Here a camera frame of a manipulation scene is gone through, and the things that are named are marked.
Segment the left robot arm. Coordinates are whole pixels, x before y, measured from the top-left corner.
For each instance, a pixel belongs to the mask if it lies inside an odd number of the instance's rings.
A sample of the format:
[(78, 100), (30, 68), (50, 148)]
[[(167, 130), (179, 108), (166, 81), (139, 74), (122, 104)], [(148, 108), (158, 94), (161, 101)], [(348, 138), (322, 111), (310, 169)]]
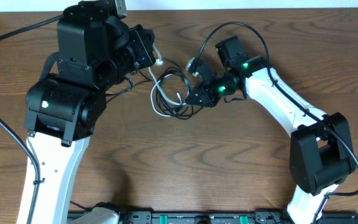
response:
[(27, 161), (18, 223), (66, 223), (76, 172), (106, 93), (151, 67), (154, 33), (129, 27), (124, 1), (81, 1), (57, 24), (58, 51), (26, 95)]

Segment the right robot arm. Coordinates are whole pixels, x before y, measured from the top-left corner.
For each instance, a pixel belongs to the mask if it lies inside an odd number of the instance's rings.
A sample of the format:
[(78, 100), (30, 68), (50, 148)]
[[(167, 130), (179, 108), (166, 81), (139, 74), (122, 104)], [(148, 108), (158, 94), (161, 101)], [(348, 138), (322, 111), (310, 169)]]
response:
[(215, 48), (225, 72), (218, 75), (202, 60), (191, 59), (186, 70), (202, 80), (186, 104), (212, 108), (238, 90), (257, 101), (291, 140), (289, 169), (296, 189), (282, 222), (357, 223), (357, 215), (323, 213), (327, 196), (356, 169), (347, 119), (341, 113), (328, 115), (305, 101), (263, 57), (250, 58), (237, 36)]

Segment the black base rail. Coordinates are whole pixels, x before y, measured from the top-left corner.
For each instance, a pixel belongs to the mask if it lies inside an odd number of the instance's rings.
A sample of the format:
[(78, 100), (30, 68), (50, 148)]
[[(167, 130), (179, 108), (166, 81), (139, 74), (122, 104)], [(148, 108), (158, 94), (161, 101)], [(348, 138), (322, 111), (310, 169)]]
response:
[[(87, 213), (69, 213), (67, 223), (80, 223), (79, 219)], [(288, 215), (281, 212), (268, 212), (258, 210), (249, 213), (153, 213), (146, 211), (121, 213), (118, 223), (134, 224), (192, 224), (199, 223), (204, 218), (204, 223), (212, 224), (243, 224), (243, 223), (293, 223)], [(358, 224), (356, 213), (323, 213), (316, 223), (325, 224)]]

